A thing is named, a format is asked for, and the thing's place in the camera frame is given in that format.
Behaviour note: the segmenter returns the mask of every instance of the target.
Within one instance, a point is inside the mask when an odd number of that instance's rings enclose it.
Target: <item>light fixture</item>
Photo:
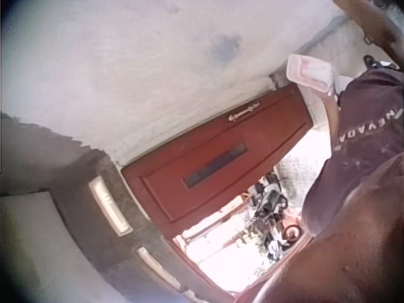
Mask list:
[[[132,227],[126,221],[124,215],[118,209],[114,199],[110,195],[104,180],[101,177],[95,178],[89,184],[91,192],[94,195],[102,213],[107,218],[111,227],[115,230],[119,237],[133,231]]]

